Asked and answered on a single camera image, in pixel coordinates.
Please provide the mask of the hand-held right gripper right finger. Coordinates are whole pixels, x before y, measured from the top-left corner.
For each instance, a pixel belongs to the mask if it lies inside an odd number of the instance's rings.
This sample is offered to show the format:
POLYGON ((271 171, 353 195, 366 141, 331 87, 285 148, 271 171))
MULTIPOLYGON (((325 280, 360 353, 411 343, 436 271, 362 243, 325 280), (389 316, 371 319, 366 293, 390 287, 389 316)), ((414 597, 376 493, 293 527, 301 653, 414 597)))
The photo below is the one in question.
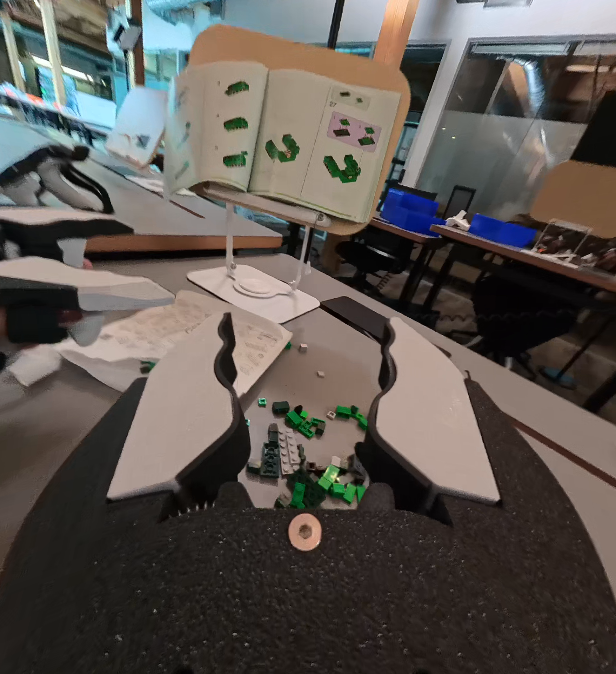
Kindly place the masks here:
POLYGON ((501 504, 464 375, 396 317, 383 329, 378 383, 356 456, 395 509, 439 510, 444 497, 501 504))

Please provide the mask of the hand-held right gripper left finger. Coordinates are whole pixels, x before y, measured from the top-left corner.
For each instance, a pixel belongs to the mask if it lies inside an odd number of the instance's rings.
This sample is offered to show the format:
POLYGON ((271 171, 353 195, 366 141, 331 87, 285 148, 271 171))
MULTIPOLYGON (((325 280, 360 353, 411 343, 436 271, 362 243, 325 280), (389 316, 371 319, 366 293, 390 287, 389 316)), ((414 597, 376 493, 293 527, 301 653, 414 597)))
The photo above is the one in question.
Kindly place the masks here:
POLYGON ((211 506, 223 484, 237 481, 252 445, 235 391, 235 346, 231 314, 215 314, 152 369, 109 501, 167 492, 185 506, 211 506))

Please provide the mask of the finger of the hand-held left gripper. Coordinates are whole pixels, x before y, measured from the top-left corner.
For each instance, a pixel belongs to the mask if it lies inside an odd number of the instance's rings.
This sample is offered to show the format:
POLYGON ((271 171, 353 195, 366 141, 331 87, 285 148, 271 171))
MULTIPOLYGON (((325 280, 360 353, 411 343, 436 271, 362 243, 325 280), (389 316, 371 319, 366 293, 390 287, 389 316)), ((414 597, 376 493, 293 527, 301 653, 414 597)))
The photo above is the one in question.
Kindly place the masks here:
POLYGON ((90 346, 110 312, 140 311, 173 304, 175 295, 141 276, 86 270, 43 257, 0 261, 0 307, 78 311, 67 328, 79 346, 90 346))
POLYGON ((54 207, 0 206, 0 247, 4 259, 43 257, 84 261, 89 239, 132 235, 113 215, 54 207))

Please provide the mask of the pile of green toy bricks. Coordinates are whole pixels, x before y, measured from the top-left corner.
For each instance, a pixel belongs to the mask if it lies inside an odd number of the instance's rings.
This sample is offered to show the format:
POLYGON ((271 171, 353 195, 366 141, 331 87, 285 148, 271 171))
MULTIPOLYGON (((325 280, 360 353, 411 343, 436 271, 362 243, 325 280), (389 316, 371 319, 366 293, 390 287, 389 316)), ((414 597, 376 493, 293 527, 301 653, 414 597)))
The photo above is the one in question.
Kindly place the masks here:
MULTIPOLYGON (((276 423, 280 431, 288 429, 285 417, 272 412, 272 397, 270 394, 253 394, 245 409, 245 417, 249 420, 249 433, 252 443, 251 460, 260 460, 263 444, 268 440, 268 426, 276 423), (258 404, 259 396, 267 401, 265 407, 258 404)), ((321 435, 311 439, 306 438, 298 431, 294 431, 296 442, 304 449, 305 461, 320 467, 327 467, 333 457, 346 460, 354 454, 355 445, 364 440, 364 428, 356 418, 328 417, 329 411, 336 411, 336 405, 347 405, 348 399, 336 398, 324 403, 304 402, 302 398, 290 401, 292 406, 302 404, 309 418, 316 417, 326 422, 326 428, 321 435)), ((287 476, 279 478, 261 477, 249 473, 244 468, 239 474, 239 480, 245 485, 253 505, 258 508, 273 508, 279 496, 290 497, 292 490, 287 486, 287 476)))

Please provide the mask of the grey desk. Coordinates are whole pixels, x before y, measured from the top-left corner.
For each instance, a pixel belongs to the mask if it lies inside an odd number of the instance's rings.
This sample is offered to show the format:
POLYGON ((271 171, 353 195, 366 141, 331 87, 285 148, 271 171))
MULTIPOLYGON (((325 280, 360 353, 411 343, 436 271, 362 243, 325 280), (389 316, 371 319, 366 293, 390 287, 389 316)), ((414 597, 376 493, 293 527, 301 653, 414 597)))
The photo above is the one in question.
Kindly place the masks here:
MULTIPOLYGON (((517 428, 558 479, 588 529, 616 598, 616 426, 405 318, 450 352, 517 428)), ((378 345, 316 309, 288 324, 304 354, 284 352, 244 398, 324 403, 346 398, 365 409, 378 391, 378 345), (324 371, 318 378, 316 371, 324 371)), ((0 570, 48 480, 117 400, 118 392, 65 362, 23 388, 0 376, 0 570)))

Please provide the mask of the white paper sheet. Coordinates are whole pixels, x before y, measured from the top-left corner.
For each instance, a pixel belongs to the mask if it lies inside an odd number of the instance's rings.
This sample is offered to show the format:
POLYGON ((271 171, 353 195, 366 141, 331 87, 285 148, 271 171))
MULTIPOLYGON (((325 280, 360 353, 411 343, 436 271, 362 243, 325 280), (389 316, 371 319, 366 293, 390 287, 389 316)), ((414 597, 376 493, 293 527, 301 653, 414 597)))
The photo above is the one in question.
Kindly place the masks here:
POLYGON ((104 385, 124 392, 178 342, 211 317, 230 312, 235 332, 235 391, 246 394, 285 349, 292 333, 248 311, 192 291, 179 291, 174 304, 139 311, 104 326, 95 342, 72 339, 39 345, 16 355, 8 372, 22 386, 49 377, 63 361, 76 365, 104 385))

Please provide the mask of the white booklet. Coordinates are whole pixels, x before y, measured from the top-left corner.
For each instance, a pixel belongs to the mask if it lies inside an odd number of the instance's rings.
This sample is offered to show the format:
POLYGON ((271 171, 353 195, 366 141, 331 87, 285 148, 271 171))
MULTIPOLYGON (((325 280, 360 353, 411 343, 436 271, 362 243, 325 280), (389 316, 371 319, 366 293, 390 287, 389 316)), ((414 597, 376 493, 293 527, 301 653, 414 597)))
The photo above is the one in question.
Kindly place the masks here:
POLYGON ((108 154, 137 169, 147 168, 156 155, 166 127, 168 94, 164 90, 136 86, 118 109, 107 136, 108 154))

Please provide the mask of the white book stand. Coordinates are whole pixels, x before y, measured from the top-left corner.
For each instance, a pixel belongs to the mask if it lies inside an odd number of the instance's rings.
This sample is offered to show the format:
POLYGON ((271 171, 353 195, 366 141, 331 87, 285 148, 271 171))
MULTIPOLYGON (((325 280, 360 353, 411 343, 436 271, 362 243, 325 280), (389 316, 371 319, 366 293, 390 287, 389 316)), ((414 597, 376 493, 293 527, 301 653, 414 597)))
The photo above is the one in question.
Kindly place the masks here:
POLYGON ((326 230, 331 227, 332 220, 328 215, 213 182, 204 183, 198 190, 204 196, 223 201, 226 205, 225 265, 193 270, 187 274, 189 282, 237 308, 277 324, 286 324, 319 307, 319 300, 300 291, 299 284, 303 276, 310 274, 310 263, 304 260, 309 247, 307 237, 313 229, 326 230), (235 262, 232 227, 234 206, 243 206, 256 213, 271 215, 305 227, 299 265, 291 282, 283 282, 255 267, 235 262))

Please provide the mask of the black swivel chair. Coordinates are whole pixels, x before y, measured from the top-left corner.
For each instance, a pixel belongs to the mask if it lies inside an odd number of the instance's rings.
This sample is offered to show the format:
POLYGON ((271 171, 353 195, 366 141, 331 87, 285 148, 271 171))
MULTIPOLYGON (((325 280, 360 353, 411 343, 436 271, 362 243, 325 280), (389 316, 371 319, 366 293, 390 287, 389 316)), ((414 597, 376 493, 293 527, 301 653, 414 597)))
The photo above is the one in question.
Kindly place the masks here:
POLYGON ((380 294, 377 287, 367 280, 368 275, 393 272, 397 265, 395 257, 384 255, 355 240, 344 240, 338 243, 335 252, 342 262, 352 265, 355 269, 353 276, 336 276, 335 279, 365 294, 380 294))

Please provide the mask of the long brown table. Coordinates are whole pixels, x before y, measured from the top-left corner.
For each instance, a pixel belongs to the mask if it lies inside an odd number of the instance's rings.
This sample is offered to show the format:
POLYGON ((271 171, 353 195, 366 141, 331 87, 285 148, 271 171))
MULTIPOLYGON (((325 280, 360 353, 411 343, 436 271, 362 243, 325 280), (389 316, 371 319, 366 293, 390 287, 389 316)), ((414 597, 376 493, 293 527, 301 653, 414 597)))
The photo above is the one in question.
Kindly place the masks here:
POLYGON ((451 248, 424 302, 426 310, 432 308, 454 263, 461 262, 574 308, 589 309, 616 320, 615 276, 562 264, 553 258, 496 243, 455 227, 432 225, 430 230, 449 242, 451 248))

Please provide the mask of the narrow brown table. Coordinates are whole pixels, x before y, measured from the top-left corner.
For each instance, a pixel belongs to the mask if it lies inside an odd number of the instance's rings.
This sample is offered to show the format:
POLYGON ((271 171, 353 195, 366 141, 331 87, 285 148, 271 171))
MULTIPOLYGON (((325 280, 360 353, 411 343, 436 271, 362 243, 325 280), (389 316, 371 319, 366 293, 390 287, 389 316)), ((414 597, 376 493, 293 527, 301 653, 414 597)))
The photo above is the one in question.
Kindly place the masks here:
POLYGON ((445 243, 437 235, 402 229, 382 217, 374 217, 365 231, 366 243, 375 252, 390 258, 398 273, 407 272, 399 302, 409 306, 419 289, 434 255, 445 243))

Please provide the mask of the blue storage bin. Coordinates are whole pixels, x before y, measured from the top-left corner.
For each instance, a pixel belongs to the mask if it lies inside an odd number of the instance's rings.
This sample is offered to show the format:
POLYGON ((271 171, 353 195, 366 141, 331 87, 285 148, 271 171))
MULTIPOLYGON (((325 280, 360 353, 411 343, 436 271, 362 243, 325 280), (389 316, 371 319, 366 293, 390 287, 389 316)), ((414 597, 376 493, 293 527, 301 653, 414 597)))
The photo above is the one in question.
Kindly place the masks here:
POLYGON ((436 237, 437 233, 434 232, 431 227, 436 226, 445 226, 446 221, 438 218, 437 214, 435 216, 426 216, 417 213, 406 212, 404 214, 399 214, 396 217, 393 217, 392 220, 387 220, 381 215, 382 219, 388 223, 394 225, 395 227, 402 229, 407 232, 413 232, 416 234, 421 234, 428 237, 436 237))
POLYGON ((438 203, 436 201, 425 198, 416 192, 409 192, 395 187, 388 190, 381 215, 391 221, 393 217, 406 212, 433 217, 437 211, 438 203))
POLYGON ((468 233, 476 237, 488 239, 492 241, 499 241, 503 227, 507 223, 505 221, 485 216, 482 214, 474 214, 470 221, 468 233))
POLYGON ((538 229, 511 222, 501 222, 497 243, 517 248, 531 248, 539 234, 538 229))

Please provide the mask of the clear acrylic stand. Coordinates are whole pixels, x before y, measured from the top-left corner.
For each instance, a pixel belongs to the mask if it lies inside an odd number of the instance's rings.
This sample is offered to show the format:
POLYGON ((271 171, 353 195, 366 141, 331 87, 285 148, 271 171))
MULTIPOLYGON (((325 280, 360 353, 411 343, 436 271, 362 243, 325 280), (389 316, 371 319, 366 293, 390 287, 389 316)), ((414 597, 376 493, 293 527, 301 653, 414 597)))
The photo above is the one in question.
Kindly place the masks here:
POLYGON ((592 234, 589 226, 553 218, 537 236, 530 253, 561 264, 578 264, 578 251, 592 234))

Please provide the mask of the black mesh office chair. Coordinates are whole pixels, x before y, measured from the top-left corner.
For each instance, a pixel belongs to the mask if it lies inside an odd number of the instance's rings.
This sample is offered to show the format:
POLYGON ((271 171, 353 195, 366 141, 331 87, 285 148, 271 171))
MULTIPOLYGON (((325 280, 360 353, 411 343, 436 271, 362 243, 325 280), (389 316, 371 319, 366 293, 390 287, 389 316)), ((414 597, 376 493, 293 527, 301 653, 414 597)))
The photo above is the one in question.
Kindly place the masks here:
POLYGON ((446 204, 443 219, 458 215, 460 212, 467 212, 472 204, 476 190, 463 185, 455 185, 446 204))

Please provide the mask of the black pole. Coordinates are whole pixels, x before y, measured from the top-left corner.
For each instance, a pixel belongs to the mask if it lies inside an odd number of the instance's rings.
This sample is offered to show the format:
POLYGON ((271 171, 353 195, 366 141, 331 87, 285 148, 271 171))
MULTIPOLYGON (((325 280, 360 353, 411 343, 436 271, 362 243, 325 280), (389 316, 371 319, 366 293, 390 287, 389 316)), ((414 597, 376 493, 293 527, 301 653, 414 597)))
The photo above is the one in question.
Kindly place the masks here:
POLYGON ((336 50, 337 39, 338 39, 340 24, 341 24, 343 12, 344 12, 345 2, 346 1, 344 1, 344 0, 337 0, 334 3, 332 18, 331 18, 330 25, 329 25, 328 41, 327 41, 327 48, 332 49, 332 50, 336 50))

